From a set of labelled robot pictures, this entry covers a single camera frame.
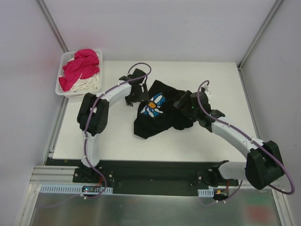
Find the black graphic t shirt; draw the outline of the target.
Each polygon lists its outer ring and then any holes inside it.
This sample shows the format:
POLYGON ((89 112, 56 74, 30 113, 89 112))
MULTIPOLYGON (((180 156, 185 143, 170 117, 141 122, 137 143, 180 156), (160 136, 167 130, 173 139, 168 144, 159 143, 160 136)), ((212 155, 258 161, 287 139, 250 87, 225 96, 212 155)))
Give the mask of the black graphic t shirt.
POLYGON ((187 118, 174 103, 185 93, 155 80, 149 89, 149 101, 138 106, 134 121, 134 135, 148 139, 173 127, 184 130, 193 126, 194 122, 187 118))

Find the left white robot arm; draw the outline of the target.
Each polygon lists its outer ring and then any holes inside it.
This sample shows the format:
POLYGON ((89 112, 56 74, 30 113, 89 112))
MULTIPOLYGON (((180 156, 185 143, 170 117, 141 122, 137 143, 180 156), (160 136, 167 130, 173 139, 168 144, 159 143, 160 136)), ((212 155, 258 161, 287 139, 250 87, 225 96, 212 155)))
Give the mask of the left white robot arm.
POLYGON ((119 78, 108 90, 84 95, 77 123, 84 138, 84 151, 80 165, 75 169, 72 181, 75 183, 103 182, 97 165, 100 162, 100 136, 104 132, 109 116, 109 108, 124 99, 127 106, 149 100, 146 85, 148 74, 136 68, 132 73, 119 78))

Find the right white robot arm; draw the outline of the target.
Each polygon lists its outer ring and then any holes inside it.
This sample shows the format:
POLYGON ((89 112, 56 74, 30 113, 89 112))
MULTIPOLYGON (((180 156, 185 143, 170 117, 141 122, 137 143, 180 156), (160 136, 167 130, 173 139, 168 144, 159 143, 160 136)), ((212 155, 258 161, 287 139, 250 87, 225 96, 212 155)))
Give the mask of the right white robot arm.
POLYGON ((285 174, 281 168, 283 161, 278 145, 271 140, 252 139, 243 131, 234 129, 224 113, 211 108, 204 88, 199 93, 185 91, 175 101, 174 107, 193 122, 226 140, 245 157, 245 162, 218 163, 212 173, 215 185, 222 186, 228 179, 237 179, 248 181, 261 190, 285 174))

